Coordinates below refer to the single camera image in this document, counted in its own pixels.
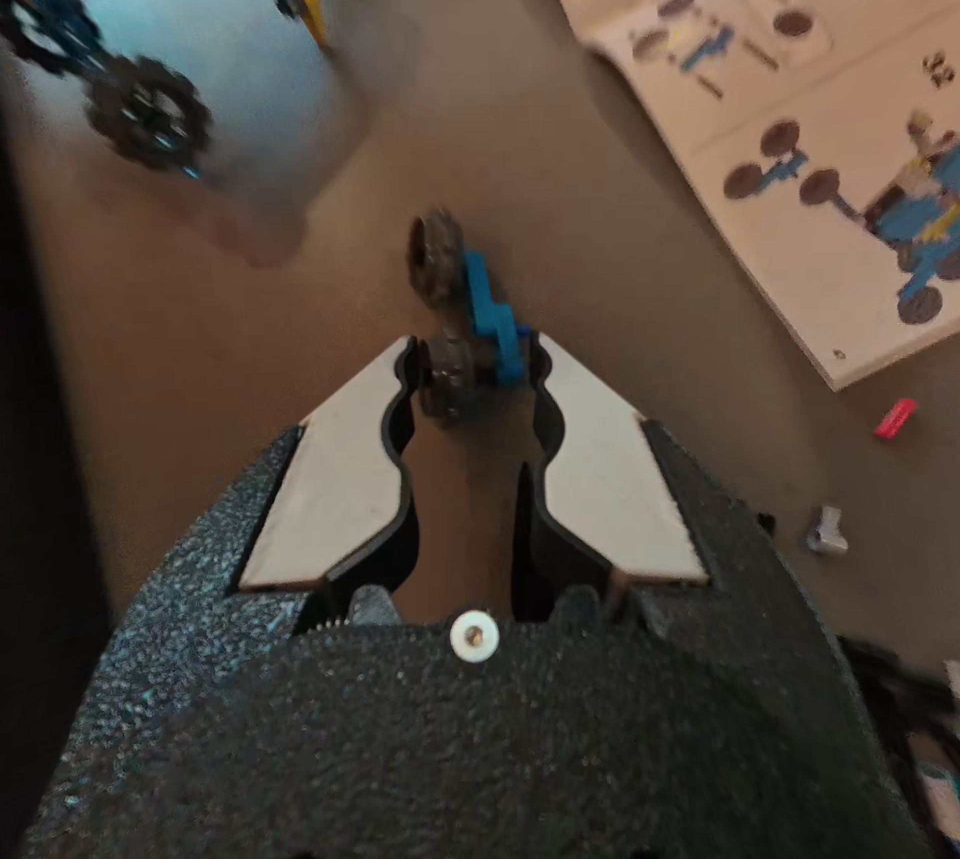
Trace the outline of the pile of small building pieces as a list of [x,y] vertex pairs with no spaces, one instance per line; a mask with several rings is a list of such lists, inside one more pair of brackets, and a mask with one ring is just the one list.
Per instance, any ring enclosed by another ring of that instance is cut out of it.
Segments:
[[958,699],[941,675],[903,661],[892,649],[840,635],[887,767],[935,857],[958,857],[958,832],[943,829],[931,782],[958,800]]

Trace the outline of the small red pin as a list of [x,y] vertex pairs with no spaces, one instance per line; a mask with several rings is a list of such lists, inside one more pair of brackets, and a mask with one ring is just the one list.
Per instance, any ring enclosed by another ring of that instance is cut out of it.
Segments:
[[872,434],[883,441],[893,440],[917,413],[918,403],[913,398],[900,398],[888,409],[874,427]]

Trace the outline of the open instruction booklet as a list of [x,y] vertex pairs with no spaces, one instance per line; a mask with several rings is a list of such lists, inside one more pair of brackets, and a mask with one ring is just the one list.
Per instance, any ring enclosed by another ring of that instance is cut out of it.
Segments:
[[959,0],[558,0],[839,391],[958,332]]

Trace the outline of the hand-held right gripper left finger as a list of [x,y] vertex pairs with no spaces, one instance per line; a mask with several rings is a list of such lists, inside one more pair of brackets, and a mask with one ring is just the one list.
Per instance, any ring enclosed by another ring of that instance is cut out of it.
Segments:
[[403,335],[299,423],[239,589],[396,589],[406,580],[419,549],[403,459],[418,375],[417,340]]

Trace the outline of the small white grey connector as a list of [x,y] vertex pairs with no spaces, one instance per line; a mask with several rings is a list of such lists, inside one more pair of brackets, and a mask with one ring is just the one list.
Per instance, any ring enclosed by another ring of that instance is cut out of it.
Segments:
[[812,553],[842,557],[849,543],[841,529],[842,510],[836,505],[822,505],[806,532],[803,543]]

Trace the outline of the blue beam with grey wheel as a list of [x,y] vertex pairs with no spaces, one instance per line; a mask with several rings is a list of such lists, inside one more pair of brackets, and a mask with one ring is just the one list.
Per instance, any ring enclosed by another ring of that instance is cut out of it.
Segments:
[[161,61],[111,54],[85,85],[91,128],[127,161],[202,178],[212,115],[191,79]]
[[445,208],[414,217],[406,242],[407,277],[441,331],[417,341],[417,396],[423,414],[453,424],[474,413],[487,392],[514,390],[526,379],[530,328],[496,297],[484,254],[468,248]]

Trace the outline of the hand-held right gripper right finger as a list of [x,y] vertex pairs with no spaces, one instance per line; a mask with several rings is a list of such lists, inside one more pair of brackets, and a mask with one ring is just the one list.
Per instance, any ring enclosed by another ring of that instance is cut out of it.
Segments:
[[545,332],[531,337],[534,564],[555,588],[702,587],[710,574],[629,400]]

